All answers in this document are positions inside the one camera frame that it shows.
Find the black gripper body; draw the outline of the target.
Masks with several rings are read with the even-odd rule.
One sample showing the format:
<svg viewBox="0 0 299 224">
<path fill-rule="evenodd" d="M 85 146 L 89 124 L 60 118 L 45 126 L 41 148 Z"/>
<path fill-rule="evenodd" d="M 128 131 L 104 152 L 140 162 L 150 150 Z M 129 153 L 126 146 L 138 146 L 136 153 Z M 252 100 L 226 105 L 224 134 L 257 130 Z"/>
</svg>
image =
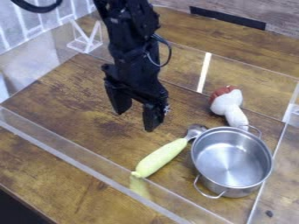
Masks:
<svg viewBox="0 0 299 224">
<path fill-rule="evenodd" d="M 168 91 L 158 81 L 158 44 L 149 43 L 129 51 L 108 46 L 112 64 L 104 64 L 106 93 L 113 104 L 125 97 L 141 103 L 166 104 Z"/>
</svg>

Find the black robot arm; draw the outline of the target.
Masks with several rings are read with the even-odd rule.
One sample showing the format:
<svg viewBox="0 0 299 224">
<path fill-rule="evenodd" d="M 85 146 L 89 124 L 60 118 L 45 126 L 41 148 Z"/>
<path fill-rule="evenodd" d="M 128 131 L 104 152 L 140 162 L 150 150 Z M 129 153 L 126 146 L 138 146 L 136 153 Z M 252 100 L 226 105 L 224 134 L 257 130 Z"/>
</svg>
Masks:
<svg viewBox="0 0 299 224">
<path fill-rule="evenodd" d="M 110 64 L 101 66 L 112 108 L 126 112 L 132 102 L 142 104 L 144 130 L 150 132 L 164 122 L 169 109 L 168 91 L 157 75 L 158 45 L 166 40 L 156 33 L 158 14 L 148 0 L 92 0 L 106 27 Z"/>
</svg>

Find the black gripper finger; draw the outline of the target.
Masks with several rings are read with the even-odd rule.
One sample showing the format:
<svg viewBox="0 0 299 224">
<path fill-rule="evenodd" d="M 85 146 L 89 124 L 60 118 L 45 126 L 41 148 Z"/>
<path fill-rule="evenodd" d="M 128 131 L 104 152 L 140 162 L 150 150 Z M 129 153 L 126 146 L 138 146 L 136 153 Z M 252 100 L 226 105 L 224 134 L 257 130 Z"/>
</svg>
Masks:
<svg viewBox="0 0 299 224">
<path fill-rule="evenodd" d="M 168 101 L 165 99 L 149 101 L 144 104 L 142 109 L 144 130 L 152 132 L 164 122 L 164 117 L 169 112 Z"/>
<path fill-rule="evenodd" d="M 105 90 L 112 108 L 121 115 L 132 106 L 132 98 L 122 87 L 108 81 L 105 82 Z"/>
</svg>

